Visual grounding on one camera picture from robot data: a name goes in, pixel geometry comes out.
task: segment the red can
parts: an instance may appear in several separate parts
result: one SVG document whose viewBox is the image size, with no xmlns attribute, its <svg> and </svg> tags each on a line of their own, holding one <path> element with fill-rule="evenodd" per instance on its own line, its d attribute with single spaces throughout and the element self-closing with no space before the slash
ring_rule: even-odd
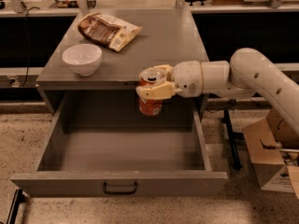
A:
<svg viewBox="0 0 299 224">
<path fill-rule="evenodd" d="M 139 75 L 139 85 L 153 85 L 162 78 L 155 69 L 148 69 Z M 163 100 L 151 100 L 139 97 L 139 110 L 146 116 L 156 116 L 161 112 Z"/>
</svg>

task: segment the gray tabletop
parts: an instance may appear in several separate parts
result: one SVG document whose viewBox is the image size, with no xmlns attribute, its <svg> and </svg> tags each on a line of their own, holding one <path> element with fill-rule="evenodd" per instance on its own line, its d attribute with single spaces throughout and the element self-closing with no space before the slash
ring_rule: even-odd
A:
<svg viewBox="0 0 299 224">
<path fill-rule="evenodd" d="M 188 8 L 95 9 L 142 26 L 140 34 L 120 52 L 102 47 L 103 60 L 91 76 L 82 77 L 62 61 L 63 52 L 76 44 L 91 43 L 78 31 L 79 13 L 37 79 L 41 86 L 101 85 L 138 81 L 138 74 L 153 65 L 207 61 L 206 51 Z"/>
</svg>

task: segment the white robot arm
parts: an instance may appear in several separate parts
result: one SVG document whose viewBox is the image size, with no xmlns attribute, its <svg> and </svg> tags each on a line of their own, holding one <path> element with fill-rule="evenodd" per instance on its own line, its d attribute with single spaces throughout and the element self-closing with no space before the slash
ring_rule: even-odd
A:
<svg viewBox="0 0 299 224">
<path fill-rule="evenodd" d="M 141 98 L 163 100 L 175 94 L 187 98 L 213 93 L 240 99 L 257 92 L 299 135 L 299 86 L 255 49 L 239 49 L 230 63 L 188 61 L 149 70 L 161 72 L 164 78 L 153 85 L 137 87 Z"/>
</svg>

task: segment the brown snack bag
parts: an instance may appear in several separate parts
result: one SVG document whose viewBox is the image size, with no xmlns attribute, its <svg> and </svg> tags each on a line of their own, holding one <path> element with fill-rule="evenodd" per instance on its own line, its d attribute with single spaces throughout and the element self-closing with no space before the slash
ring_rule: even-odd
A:
<svg viewBox="0 0 299 224">
<path fill-rule="evenodd" d="M 140 33 L 142 27 L 111 15 L 93 13 L 81 20 L 78 30 L 93 43 L 120 51 Z"/>
</svg>

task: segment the drawer handle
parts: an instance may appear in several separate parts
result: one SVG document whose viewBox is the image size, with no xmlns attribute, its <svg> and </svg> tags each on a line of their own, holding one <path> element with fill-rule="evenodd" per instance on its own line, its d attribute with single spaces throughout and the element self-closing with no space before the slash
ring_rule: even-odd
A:
<svg viewBox="0 0 299 224">
<path fill-rule="evenodd" d="M 107 183 L 103 184 L 103 192 L 106 195 L 133 195 L 137 191 L 137 183 L 134 183 L 133 190 L 130 191 L 109 191 L 107 190 Z"/>
</svg>

